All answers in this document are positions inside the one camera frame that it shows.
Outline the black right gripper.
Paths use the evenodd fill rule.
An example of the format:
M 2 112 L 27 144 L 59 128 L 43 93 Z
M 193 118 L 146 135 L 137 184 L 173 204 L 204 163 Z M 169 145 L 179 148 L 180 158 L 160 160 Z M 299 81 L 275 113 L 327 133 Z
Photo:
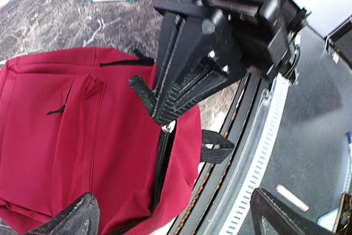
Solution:
M 298 33 L 307 24 L 308 11 L 293 0 L 159 0 L 155 10 L 196 18 L 221 11 L 244 53 L 246 68 L 258 70 L 267 79 L 281 73 L 289 81 L 296 80 Z

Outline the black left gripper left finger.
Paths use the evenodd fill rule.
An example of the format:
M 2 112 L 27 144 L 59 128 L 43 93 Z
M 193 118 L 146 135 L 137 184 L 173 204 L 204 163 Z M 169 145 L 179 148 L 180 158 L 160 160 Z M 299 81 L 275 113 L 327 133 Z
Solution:
M 100 209 L 91 193 L 85 193 L 50 221 L 27 234 L 98 234 Z

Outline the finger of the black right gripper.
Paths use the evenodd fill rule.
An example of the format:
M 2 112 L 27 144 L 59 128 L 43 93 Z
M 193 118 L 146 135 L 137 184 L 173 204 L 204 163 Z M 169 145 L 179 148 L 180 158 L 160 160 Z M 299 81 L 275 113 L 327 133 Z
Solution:
M 164 15 L 153 85 L 153 119 L 177 119 L 198 103 L 197 40 L 198 18 Z
M 243 54 L 230 26 L 214 29 L 209 34 L 198 26 L 195 50 L 198 103 L 245 76 L 246 70 L 240 61 Z M 159 123 L 173 120 L 159 119 Z

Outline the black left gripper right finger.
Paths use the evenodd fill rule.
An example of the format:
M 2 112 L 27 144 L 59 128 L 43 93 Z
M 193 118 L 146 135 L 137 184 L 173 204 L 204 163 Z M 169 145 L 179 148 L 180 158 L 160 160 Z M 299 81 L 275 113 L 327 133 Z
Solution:
M 264 188 L 251 195 L 251 216 L 255 234 L 265 234 L 265 219 L 278 234 L 332 234 L 302 217 Z

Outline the red student backpack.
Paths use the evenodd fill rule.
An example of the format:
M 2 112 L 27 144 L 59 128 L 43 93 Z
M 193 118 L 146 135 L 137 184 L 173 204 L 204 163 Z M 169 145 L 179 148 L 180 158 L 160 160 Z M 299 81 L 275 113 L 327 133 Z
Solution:
M 234 145 L 193 107 L 155 122 L 155 66 L 110 48 L 73 48 L 1 68 L 1 219 L 24 234 L 85 193 L 99 234 L 151 234 L 189 205 L 201 162 Z

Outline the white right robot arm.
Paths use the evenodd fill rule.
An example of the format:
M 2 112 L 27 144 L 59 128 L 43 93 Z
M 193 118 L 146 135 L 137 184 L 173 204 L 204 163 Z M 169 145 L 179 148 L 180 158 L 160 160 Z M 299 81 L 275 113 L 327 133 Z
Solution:
M 150 115 L 167 124 L 247 72 L 292 79 L 299 32 L 311 25 L 328 35 L 351 0 L 161 0 L 155 8 L 163 22 Z

